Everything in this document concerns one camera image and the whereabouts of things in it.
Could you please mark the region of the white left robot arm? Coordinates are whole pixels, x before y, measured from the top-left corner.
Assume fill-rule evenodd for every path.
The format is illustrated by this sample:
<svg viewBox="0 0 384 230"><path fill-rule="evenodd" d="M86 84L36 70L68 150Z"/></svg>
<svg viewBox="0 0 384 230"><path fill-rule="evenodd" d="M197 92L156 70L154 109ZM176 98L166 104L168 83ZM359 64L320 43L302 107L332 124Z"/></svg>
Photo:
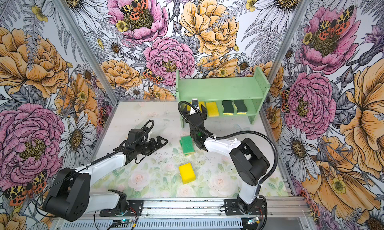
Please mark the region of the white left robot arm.
<svg viewBox="0 0 384 230"><path fill-rule="evenodd" d="M143 138L126 140L112 153L86 166L62 169L43 202L43 211L69 222L78 220L83 214L101 210L110 210L117 215L125 214L129 209L125 193L107 190L92 194L91 186L110 172L129 164L138 155L149 156L168 142L160 136L146 142Z"/></svg>

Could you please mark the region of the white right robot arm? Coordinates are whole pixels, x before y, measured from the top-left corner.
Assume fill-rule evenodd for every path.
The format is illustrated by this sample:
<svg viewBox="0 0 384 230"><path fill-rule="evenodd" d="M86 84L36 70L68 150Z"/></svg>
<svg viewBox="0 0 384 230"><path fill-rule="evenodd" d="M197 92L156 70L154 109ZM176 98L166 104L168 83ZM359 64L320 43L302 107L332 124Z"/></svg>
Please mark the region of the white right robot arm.
<svg viewBox="0 0 384 230"><path fill-rule="evenodd" d="M213 152L231 158L242 186L238 195L239 210L248 215L259 198L262 178L267 174L270 163L253 140L245 138L219 139L205 128L207 110L192 105L180 111L183 119L190 125L190 136L195 145L206 152Z"/></svg>

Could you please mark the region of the dark green scouring sponge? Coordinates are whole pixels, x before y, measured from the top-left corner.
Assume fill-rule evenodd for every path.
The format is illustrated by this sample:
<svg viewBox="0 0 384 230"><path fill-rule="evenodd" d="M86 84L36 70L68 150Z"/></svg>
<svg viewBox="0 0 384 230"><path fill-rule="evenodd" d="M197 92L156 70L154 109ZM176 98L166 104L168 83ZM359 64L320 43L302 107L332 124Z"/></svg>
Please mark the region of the dark green scouring sponge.
<svg viewBox="0 0 384 230"><path fill-rule="evenodd" d="M244 100L234 100L234 104L237 110L237 114L247 114L248 113L248 108L245 105Z"/></svg>
<svg viewBox="0 0 384 230"><path fill-rule="evenodd" d="M232 116L235 112L233 102L231 100L222 101L223 115Z"/></svg>

